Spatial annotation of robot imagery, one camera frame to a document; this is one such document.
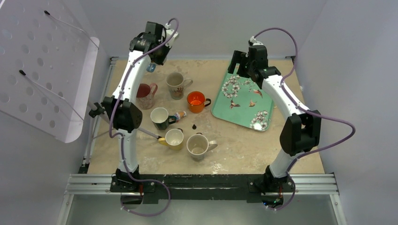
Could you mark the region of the blue mug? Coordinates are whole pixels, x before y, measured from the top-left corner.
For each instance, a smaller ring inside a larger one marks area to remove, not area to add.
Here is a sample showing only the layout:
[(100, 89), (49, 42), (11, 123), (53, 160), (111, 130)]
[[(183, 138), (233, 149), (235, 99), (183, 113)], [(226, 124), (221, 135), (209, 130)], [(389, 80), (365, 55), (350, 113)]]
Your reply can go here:
[(156, 64), (155, 63), (150, 63), (146, 70), (149, 73), (153, 73), (155, 71), (155, 69), (156, 69)]

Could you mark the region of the cream mug with coral print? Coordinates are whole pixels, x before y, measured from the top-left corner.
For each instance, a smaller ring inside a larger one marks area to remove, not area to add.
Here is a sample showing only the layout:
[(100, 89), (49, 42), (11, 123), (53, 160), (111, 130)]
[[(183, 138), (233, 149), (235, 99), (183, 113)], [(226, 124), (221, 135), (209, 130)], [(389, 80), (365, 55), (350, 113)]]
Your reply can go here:
[(179, 100), (184, 96), (185, 88), (192, 85), (193, 80), (184, 78), (181, 73), (171, 73), (166, 78), (169, 93), (174, 100)]

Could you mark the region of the pink halloween mug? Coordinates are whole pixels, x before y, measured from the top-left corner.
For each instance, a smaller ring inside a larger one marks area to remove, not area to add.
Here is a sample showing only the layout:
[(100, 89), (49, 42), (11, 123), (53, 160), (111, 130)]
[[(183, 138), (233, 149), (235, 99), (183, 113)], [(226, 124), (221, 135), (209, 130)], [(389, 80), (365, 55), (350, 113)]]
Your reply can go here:
[(155, 104), (154, 95), (158, 89), (156, 83), (145, 84), (141, 83), (137, 92), (136, 101), (139, 107), (143, 110), (150, 109)]

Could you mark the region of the orange mug black handle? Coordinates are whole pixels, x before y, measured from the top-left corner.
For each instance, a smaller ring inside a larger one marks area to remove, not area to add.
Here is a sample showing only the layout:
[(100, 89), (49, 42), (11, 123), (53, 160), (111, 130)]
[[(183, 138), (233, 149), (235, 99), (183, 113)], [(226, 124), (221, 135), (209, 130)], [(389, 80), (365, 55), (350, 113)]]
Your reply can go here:
[(212, 101), (206, 98), (205, 95), (200, 91), (193, 91), (187, 96), (187, 103), (189, 111), (192, 113), (200, 113), (205, 107), (209, 106)]

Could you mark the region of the dark teal mug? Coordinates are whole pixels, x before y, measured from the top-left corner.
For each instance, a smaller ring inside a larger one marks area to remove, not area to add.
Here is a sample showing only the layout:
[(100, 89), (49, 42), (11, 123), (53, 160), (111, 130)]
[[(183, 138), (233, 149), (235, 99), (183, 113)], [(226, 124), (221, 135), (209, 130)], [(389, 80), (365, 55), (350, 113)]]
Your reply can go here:
[(176, 123), (176, 116), (169, 115), (166, 108), (154, 108), (150, 114), (152, 123), (158, 130), (166, 130), (169, 125)]

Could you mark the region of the yellow mug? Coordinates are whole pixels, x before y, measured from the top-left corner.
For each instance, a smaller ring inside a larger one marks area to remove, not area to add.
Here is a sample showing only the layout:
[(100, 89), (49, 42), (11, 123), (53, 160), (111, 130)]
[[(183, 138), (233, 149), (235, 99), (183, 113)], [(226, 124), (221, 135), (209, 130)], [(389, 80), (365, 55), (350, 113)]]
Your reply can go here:
[(180, 128), (169, 130), (165, 137), (159, 138), (158, 143), (167, 146), (171, 150), (181, 150), (183, 148), (184, 133)]

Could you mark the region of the beige dragon print mug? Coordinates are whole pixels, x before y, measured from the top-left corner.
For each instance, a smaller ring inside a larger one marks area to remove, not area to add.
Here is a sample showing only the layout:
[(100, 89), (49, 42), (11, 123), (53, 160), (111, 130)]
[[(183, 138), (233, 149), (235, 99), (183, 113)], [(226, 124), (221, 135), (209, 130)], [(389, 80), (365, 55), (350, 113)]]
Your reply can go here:
[(203, 160), (206, 153), (217, 146), (217, 141), (208, 140), (202, 133), (196, 133), (190, 136), (186, 143), (187, 150), (195, 161)]

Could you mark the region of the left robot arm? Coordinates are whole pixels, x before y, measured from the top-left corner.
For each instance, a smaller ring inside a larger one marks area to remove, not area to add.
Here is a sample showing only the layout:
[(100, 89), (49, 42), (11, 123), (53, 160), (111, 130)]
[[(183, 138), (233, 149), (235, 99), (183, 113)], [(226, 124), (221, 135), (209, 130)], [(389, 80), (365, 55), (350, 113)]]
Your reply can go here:
[(171, 28), (171, 22), (176, 20), (170, 19), (165, 25), (147, 22), (145, 31), (130, 42), (128, 62), (119, 84), (101, 103), (110, 120), (109, 136), (117, 138), (119, 145), (119, 165), (112, 180), (129, 192), (136, 191), (142, 182), (136, 150), (137, 130), (143, 119), (136, 106), (138, 89), (149, 66), (166, 61), (178, 36), (177, 29)]

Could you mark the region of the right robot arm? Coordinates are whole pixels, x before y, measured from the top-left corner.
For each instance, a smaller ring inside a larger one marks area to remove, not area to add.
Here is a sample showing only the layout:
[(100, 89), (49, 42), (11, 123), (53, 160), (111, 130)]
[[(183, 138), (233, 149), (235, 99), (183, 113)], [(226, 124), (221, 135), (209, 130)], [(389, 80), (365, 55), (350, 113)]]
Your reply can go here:
[(251, 45), (246, 53), (235, 50), (228, 72), (250, 78), (272, 98), (285, 118), (279, 137), (281, 150), (266, 167), (257, 185), (274, 191), (287, 182), (289, 171), (298, 158), (319, 144), (320, 113), (302, 105), (285, 84), (281, 72), (268, 65), (268, 52), (264, 45)]

